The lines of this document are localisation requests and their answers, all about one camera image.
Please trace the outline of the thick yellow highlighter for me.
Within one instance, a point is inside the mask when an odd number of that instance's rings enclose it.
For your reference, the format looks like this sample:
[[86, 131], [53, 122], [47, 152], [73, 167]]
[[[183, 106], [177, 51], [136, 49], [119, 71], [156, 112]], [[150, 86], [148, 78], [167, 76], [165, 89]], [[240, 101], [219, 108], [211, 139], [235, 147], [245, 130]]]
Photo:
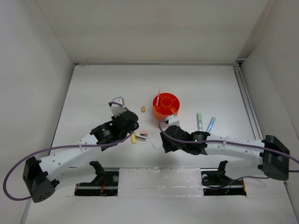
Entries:
[[136, 136], [135, 136], [135, 134], [132, 134], [132, 135], [131, 135], [131, 143], [132, 143], [132, 144], [136, 144], [136, 142], [137, 142], [137, 140], [136, 140]]

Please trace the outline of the pale green white highlighter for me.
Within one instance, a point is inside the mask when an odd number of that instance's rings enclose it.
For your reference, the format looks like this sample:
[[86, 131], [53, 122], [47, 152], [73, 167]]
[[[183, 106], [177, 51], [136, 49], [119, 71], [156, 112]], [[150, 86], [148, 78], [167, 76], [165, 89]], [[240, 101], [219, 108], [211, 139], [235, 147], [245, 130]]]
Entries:
[[200, 112], [197, 113], [197, 129], [198, 131], [203, 131], [202, 114]]

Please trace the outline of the pink highlighter pen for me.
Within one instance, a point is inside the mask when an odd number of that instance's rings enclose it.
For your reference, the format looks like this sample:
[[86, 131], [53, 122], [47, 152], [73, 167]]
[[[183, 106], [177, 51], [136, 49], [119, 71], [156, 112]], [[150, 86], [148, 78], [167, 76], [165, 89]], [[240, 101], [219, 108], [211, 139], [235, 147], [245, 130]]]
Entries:
[[161, 89], [159, 89], [159, 91], [158, 91], [157, 100], [156, 100], [156, 106], [159, 105], [160, 94], [161, 94]]

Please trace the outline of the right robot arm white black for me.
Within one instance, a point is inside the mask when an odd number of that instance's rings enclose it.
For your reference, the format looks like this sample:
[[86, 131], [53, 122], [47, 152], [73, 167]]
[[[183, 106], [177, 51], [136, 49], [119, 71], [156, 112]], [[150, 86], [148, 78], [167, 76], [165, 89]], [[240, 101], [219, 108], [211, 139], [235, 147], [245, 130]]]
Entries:
[[264, 140], [237, 142], [203, 131], [188, 133], [179, 126], [169, 126], [160, 132], [166, 153], [182, 150], [191, 155], [223, 155], [237, 158], [236, 162], [221, 161], [217, 181], [226, 184], [243, 176], [265, 175], [286, 181], [289, 178], [289, 149], [275, 136]]

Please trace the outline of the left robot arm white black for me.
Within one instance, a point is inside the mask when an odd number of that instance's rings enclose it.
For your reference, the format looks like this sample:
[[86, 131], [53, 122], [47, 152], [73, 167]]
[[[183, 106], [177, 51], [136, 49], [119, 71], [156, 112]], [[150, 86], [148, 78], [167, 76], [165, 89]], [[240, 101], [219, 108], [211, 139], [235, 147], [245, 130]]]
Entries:
[[62, 186], [64, 171], [72, 168], [83, 159], [95, 156], [99, 151], [125, 141], [139, 127], [138, 116], [132, 111], [125, 111], [111, 121], [91, 130], [89, 137], [94, 137], [96, 145], [87, 145], [87, 140], [79, 146], [64, 149], [51, 156], [36, 159], [34, 156], [25, 161], [23, 180], [34, 203], [50, 197]]

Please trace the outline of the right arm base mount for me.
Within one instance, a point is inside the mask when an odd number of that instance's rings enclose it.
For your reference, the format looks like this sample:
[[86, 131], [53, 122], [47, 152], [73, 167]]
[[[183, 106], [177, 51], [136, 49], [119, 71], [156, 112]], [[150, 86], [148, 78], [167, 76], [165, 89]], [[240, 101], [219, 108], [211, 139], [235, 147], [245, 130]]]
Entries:
[[201, 185], [204, 196], [246, 196], [243, 179], [233, 180], [225, 175], [228, 161], [221, 161], [218, 168], [201, 170]]

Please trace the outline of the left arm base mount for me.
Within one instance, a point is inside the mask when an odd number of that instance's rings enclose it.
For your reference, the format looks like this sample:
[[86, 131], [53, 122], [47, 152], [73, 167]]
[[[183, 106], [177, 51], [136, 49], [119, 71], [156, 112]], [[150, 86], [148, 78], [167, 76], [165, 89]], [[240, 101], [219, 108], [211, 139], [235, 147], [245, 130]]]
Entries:
[[118, 196], [119, 169], [103, 168], [98, 161], [91, 161], [95, 177], [76, 184], [75, 196]]

